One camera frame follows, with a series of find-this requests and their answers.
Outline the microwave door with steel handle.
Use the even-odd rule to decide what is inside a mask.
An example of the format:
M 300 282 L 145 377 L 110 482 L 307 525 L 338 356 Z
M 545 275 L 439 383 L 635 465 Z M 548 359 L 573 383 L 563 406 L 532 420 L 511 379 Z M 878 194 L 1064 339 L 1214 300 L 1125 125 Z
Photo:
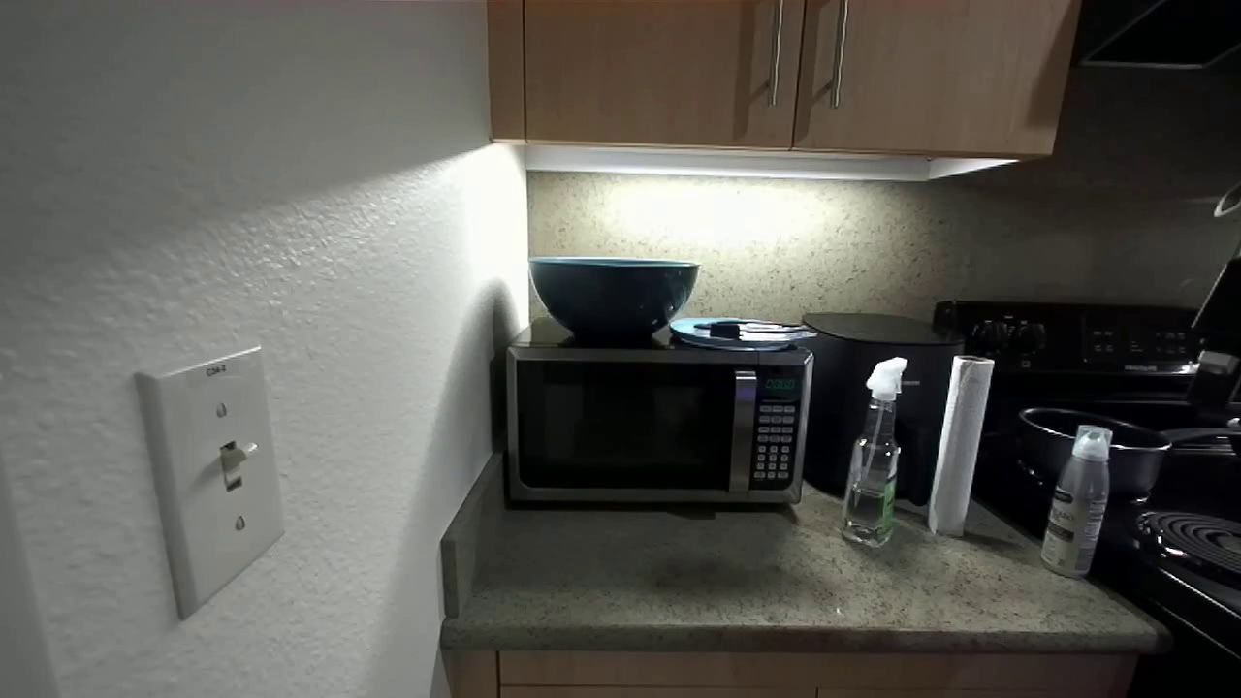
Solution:
M 656 505 L 741 496 L 760 372 L 661 359 L 516 359 L 516 500 Z

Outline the black stainless microwave oven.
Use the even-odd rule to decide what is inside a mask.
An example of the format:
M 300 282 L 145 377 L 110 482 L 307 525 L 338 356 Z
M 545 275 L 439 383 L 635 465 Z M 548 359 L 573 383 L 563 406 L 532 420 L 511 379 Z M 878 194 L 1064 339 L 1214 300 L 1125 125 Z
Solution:
M 511 399 L 511 365 L 516 359 L 661 359 L 661 365 L 692 359 L 692 365 L 758 370 L 760 372 L 758 436 L 753 436 L 745 491 L 741 496 L 709 496 L 709 500 L 656 500 L 656 505 L 769 507 L 769 505 L 797 505 L 803 491 L 808 415 L 811 415 L 811 379 L 813 379 L 813 356 L 808 350 L 713 352 L 713 350 L 680 350 L 680 345 L 521 341 L 504 356 L 510 427 L 511 427 L 511 406 L 516 406 L 516 399 Z M 504 485 L 511 496 L 510 427 L 504 427 Z

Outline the dark blue bowl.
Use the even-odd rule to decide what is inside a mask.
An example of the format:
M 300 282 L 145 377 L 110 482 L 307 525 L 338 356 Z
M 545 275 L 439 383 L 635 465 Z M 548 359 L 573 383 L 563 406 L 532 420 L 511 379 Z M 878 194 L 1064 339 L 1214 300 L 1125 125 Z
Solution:
M 635 255 L 537 255 L 532 279 L 572 334 L 586 341 L 647 341 L 692 300 L 697 268 Z

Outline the light blue plate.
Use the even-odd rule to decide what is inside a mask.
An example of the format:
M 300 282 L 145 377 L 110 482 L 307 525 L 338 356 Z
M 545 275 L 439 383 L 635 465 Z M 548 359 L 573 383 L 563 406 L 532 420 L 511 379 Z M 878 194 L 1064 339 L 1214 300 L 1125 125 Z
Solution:
M 811 341 L 811 330 L 753 317 L 675 317 L 673 339 L 697 350 L 775 352 Z

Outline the under-cabinet light strip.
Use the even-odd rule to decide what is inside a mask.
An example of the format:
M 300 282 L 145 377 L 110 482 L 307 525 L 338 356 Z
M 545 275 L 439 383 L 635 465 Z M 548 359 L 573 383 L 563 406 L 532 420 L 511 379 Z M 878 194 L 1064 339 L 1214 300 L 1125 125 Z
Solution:
M 943 184 L 1015 160 L 813 156 L 766 146 L 525 144 L 529 171 L 653 180 Z

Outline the clear spray bottle green label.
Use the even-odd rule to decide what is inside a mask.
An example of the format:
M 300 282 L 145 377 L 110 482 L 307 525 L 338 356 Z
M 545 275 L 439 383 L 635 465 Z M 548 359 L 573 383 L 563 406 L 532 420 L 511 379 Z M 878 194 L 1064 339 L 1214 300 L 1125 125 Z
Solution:
M 869 411 L 851 452 L 846 526 L 841 526 L 841 535 L 857 546 L 883 546 L 892 538 L 897 472 L 899 472 L 897 402 L 905 393 L 905 370 L 906 370 L 905 356 L 883 356 L 873 365 L 864 379 Z

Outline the white paper towel roll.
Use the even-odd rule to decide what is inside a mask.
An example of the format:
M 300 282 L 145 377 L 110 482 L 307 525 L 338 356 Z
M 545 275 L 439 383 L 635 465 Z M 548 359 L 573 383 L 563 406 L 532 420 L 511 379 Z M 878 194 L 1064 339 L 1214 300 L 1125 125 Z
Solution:
M 943 436 L 927 500 L 927 526 L 934 535 L 967 530 L 992 370 L 992 356 L 950 359 L 950 388 L 943 402 Z

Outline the lower wooden cabinet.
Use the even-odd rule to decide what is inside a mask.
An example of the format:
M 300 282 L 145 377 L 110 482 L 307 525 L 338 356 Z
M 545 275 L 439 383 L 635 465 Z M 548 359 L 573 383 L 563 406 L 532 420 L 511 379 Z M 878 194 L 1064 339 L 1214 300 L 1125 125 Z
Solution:
M 1125 698 L 1133 657 L 451 650 L 451 698 Z

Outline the wooden upper cabinets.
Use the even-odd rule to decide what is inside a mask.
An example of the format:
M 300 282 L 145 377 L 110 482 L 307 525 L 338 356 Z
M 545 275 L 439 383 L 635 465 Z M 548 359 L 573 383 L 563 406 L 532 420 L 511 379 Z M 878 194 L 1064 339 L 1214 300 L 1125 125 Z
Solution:
M 1040 160 L 1082 0 L 486 0 L 499 138 Z

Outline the black frying pan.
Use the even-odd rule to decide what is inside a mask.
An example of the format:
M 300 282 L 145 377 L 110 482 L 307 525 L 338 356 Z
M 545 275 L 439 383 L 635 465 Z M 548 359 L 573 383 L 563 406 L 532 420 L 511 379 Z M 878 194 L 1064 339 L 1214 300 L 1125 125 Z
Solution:
M 1170 427 L 1153 430 L 1130 420 L 1076 411 L 1076 406 L 1023 406 L 1020 411 L 1020 460 L 1055 485 L 1076 452 L 1111 460 L 1111 489 L 1122 496 L 1148 496 L 1170 452 L 1235 447 L 1241 427 Z

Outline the small clear pump bottle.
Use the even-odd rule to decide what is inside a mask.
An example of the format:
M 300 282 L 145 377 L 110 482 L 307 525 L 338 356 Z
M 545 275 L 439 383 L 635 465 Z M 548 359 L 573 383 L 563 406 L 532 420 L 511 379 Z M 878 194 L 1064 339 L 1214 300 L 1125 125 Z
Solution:
M 1086 578 L 1111 507 L 1112 430 L 1082 421 L 1053 491 L 1040 557 L 1046 569 Z

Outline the black stove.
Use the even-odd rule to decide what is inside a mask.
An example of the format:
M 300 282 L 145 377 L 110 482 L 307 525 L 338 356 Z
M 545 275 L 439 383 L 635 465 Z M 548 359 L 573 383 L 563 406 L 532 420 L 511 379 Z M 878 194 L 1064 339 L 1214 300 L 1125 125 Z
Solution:
M 1191 310 L 938 301 L 934 330 L 997 359 L 975 496 L 1042 538 L 1082 421 L 1112 436 L 1090 578 L 1168 630 L 1130 698 L 1241 698 L 1237 411 L 1191 402 Z

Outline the white wall light switch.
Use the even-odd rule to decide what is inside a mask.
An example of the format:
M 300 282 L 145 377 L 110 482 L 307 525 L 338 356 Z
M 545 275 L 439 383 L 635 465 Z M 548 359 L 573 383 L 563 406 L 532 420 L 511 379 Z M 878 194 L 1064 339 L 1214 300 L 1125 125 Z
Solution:
M 180 617 L 194 617 L 281 535 L 263 352 L 136 377 Z

